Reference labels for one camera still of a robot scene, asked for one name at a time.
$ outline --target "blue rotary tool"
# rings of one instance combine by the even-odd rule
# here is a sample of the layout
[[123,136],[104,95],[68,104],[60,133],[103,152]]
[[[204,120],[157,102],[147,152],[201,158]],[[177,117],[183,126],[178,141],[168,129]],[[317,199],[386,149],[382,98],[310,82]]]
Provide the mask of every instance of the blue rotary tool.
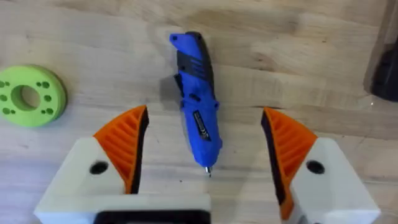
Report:
[[211,177],[223,142],[218,133],[219,103],[214,93],[214,75],[206,43],[198,32],[171,34],[177,48],[178,74],[174,76],[181,90],[181,107],[193,156]]

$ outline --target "green 3d printed ring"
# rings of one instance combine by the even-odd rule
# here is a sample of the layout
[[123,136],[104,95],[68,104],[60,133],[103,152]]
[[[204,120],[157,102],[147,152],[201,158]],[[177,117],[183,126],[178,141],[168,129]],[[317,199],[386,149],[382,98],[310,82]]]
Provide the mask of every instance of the green 3d printed ring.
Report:
[[[22,97],[29,86],[40,96],[33,107]],[[65,109],[66,94],[58,78],[36,65],[13,66],[0,73],[0,113],[9,121],[26,127],[45,125],[57,119]]]

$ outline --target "wood grain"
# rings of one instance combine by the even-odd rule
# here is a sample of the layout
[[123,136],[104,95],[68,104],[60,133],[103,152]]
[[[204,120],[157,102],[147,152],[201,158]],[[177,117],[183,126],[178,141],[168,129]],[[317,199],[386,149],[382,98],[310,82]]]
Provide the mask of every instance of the wood grain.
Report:
[[[33,63],[68,89],[57,121],[0,120],[0,223],[32,211],[76,139],[147,104],[142,193],[209,192],[216,223],[280,223],[261,107],[276,106],[336,139],[398,222],[398,105],[364,80],[394,36],[388,0],[0,0],[0,67]],[[178,111],[171,32],[198,30],[210,48],[224,147],[209,180],[192,159]]]

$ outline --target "black plastic part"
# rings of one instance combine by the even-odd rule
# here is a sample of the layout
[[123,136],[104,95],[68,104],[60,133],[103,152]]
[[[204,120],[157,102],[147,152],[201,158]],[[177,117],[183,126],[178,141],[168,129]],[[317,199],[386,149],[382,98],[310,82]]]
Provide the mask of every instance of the black plastic part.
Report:
[[286,192],[282,184],[278,161],[276,158],[276,151],[274,146],[274,138],[272,137],[271,125],[265,112],[262,113],[261,126],[266,134],[269,160],[271,162],[272,178],[274,179],[275,194],[278,198],[279,205],[283,203],[286,198]]
[[214,99],[214,73],[213,67],[211,66],[211,59],[208,53],[205,40],[202,38],[199,32],[186,32],[185,34],[192,35],[195,38],[196,44],[201,52],[202,61],[186,55],[181,51],[177,51],[177,65],[179,70],[183,70],[185,73],[201,78],[210,84],[211,91]]
[[97,214],[94,224],[178,223],[210,224],[202,210],[109,211]]
[[382,56],[373,76],[371,91],[380,98],[398,102],[398,41]]
[[144,146],[144,136],[148,125],[149,125],[149,117],[148,117],[148,110],[146,108],[144,110],[144,113],[142,114],[141,123],[139,124],[136,169],[134,170],[134,178],[131,182],[130,194],[138,194],[139,184],[141,181],[142,148]]

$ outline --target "orange 3d printed part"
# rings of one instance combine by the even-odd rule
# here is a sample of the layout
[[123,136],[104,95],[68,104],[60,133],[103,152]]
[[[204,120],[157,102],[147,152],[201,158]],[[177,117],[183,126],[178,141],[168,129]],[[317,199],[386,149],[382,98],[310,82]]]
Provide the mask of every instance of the orange 3d printed part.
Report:
[[286,220],[294,207],[289,185],[317,136],[304,125],[271,108],[264,108],[261,124],[267,138],[280,214]]
[[142,105],[119,115],[94,135],[122,177],[126,194],[138,193],[148,124],[148,111]]

